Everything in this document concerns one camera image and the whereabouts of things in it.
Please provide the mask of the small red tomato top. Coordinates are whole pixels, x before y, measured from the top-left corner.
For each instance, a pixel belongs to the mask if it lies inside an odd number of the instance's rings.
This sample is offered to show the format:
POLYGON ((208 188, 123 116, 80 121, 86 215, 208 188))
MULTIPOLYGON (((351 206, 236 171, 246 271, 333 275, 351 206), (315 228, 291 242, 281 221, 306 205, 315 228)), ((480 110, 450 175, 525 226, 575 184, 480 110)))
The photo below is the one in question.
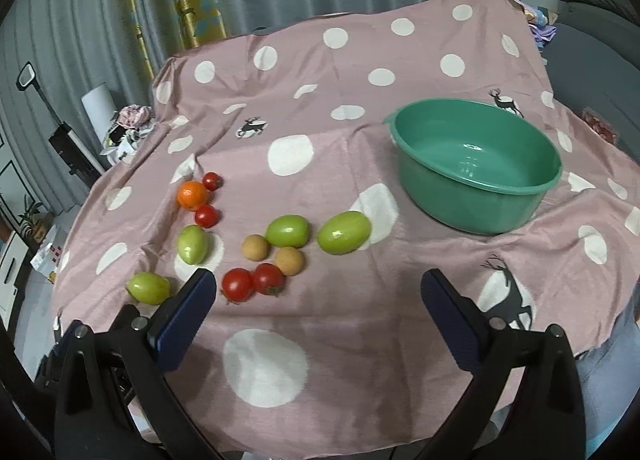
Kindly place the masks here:
POLYGON ((203 175, 202 183, 208 191, 216 191, 224 184, 224 180, 218 174, 209 172, 203 175))

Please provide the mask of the green plastic basin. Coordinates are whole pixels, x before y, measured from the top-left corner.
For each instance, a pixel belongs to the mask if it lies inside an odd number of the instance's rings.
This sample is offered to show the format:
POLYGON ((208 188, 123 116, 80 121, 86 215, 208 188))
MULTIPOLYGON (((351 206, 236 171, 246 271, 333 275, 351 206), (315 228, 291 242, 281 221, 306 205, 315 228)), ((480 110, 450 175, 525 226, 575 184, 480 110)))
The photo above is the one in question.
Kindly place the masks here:
POLYGON ((563 164, 537 127, 475 101, 425 99, 384 120, 398 148, 399 182, 440 223, 473 235, 525 225, 563 164))

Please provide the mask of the red tomato front right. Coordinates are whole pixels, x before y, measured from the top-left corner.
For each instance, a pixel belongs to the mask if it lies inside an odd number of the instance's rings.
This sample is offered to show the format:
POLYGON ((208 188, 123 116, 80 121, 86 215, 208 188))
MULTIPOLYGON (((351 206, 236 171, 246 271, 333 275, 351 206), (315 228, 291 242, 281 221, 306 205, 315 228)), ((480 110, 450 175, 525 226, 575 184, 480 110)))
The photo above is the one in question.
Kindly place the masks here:
POLYGON ((252 275, 253 287, 256 293, 266 296, 279 296, 285 286, 285 276, 273 264, 258 265, 252 275))

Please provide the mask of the red snack packet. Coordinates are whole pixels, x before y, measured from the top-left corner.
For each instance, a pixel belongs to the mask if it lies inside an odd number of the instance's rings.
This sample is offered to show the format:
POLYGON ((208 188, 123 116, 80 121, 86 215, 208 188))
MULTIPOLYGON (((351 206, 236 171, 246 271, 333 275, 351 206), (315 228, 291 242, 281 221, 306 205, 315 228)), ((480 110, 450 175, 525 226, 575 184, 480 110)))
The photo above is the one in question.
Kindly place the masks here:
POLYGON ((583 108, 580 112, 582 120, 596 133, 600 138, 616 146, 618 143, 618 134, 615 129, 605 120, 601 119, 597 112, 592 108, 583 108))

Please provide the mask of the large green tomato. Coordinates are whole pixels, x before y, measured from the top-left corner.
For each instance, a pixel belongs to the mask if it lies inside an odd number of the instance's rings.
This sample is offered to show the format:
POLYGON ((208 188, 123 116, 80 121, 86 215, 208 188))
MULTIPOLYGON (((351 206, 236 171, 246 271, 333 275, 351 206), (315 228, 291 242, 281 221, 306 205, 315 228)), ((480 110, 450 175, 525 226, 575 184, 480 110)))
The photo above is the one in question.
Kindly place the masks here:
POLYGON ((371 231, 372 224, 366 215, 346 211, 333 216, 321 227, 317 242, 326 253, 344 255, 359 249, 371 231))

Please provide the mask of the green tomato pointed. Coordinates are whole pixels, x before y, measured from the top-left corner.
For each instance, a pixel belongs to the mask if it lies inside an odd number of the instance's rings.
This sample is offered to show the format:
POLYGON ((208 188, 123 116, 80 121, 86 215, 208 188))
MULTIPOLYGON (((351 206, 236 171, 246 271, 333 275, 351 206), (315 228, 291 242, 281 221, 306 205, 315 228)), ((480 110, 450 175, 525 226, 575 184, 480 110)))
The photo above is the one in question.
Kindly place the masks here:
POLYGON ((188 265, 197 265, 206 258, 209 250, 207 232, 198 225, 184 227, 178 236, 177 250, 188 265))

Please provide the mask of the grey sofa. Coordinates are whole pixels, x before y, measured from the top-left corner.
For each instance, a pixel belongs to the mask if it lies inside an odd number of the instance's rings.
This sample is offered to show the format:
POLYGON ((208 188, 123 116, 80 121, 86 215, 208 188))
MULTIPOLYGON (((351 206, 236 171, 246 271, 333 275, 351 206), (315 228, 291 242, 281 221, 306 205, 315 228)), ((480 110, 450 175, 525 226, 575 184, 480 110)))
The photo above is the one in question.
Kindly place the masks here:
POLYGON ((592 108, 639 158, 639 15, 629 0, 559 0, 555 38, 542 50, 555 99, 581 120, 592 108))

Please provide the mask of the red tomato front left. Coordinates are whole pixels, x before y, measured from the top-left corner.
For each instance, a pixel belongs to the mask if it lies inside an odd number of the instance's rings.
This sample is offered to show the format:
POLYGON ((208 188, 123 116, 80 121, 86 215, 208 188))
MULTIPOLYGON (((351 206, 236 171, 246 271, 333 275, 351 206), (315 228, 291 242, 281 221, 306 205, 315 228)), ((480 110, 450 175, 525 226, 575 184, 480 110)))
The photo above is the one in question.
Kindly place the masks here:
POLYGON ((254 294, 253 279, 244 268, 233 268, 222 278, 221 293, 229 303, 241 304, 254 294))

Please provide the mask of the small red tomato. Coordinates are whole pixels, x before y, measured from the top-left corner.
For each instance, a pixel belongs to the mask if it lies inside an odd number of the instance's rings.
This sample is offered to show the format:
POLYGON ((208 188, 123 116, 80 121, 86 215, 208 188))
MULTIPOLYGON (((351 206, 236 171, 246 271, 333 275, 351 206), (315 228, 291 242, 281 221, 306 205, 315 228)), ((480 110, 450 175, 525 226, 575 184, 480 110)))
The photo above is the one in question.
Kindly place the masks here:
POLYGON ((203 175, 202 183, 208 191, 216 191, 224 184, 224 180, 218 174, 209 172, 203 175))
POLYGON ((220 220, 220 212, 213 206, 205 204, 200 206, 194 213, 195 224, 203 229, 213 228, 220 220))

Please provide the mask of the orange tangerine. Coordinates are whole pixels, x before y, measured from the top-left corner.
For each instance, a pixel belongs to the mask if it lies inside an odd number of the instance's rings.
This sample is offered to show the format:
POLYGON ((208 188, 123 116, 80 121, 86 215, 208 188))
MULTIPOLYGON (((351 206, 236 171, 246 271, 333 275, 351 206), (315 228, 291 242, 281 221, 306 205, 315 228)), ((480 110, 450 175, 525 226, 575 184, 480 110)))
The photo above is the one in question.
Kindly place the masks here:
POLYGON ((190 212, 197 211, 208 202, 209 191, 203 183, 198 181, 186 181, 183 183, 176 195, 177 203, 190 212))

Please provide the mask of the brown longan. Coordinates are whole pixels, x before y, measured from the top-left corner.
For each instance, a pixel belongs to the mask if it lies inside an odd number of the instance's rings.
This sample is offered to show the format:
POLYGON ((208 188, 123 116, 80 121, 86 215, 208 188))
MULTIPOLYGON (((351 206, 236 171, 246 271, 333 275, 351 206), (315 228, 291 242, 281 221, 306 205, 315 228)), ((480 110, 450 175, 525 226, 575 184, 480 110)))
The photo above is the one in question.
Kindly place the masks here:
POLYGON ((293 277, 302 272, 306 265, 306 258, 302 251, 293 246, 281 247, 274 254, 274 264, 285 277, 293 277))
POLYGON ((241 245, 241 252, 249 261, 265 261, 270 254, 270 243, 262 235, 248 235, 241 245))

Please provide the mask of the pile of clothes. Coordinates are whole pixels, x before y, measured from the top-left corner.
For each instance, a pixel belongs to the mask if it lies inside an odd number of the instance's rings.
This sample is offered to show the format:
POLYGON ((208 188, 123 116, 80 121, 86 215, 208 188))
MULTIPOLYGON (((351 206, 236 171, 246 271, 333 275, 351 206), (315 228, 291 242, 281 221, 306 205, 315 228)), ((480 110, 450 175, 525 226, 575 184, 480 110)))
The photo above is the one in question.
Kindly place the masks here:
POLYGON ((130 104, 116 111, 102 139, 101 157, 115 165, 133 157, 155 126, 155 114, 149 105, 130 104))

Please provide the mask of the colourful bedding under cloth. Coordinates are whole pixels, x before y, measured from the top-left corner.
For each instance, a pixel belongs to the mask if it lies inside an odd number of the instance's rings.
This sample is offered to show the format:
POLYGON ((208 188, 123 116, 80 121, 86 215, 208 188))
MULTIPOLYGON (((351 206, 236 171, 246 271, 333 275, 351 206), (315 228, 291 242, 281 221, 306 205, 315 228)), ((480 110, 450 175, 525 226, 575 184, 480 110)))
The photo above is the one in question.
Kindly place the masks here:
POLYGON ((544 7, 530 6, 523 0, 512 1, 523 9, 534 42, 539 50, 543 50, 555 38, 558 15, 544 7))

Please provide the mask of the pink polka dot tablecloth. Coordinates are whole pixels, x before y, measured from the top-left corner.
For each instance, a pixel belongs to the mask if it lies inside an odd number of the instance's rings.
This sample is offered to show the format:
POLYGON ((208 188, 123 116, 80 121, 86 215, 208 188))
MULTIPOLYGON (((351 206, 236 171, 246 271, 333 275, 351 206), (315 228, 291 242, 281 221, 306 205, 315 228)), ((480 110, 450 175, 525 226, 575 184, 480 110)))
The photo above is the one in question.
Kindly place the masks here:
POLYGON ((158 122, 136 156, 92 188, 68 236, 52 305, 107 329, 127 281, 183 284, 176 241, 192 216, 176 193, 224 184, 205 266, 245 265, 242 241, 282 215, 319 228, 356 209, 370 240, 344 256, 305 247, 277 297, 218 299, 169 383, 209 440, 285 459, 356 454, 435 433, 469 384, 422 304, 437 267, 513 325, 557 323, 575 353, 604 342, 639 277, 639 168, 553 98, 513 0, 430 0, 305 21, 168 59, 158 122), (422 212, 402 190, 384 121, 416 100, 513 100, 559 150, 559 183, 533 218, 480 238, 422 212))

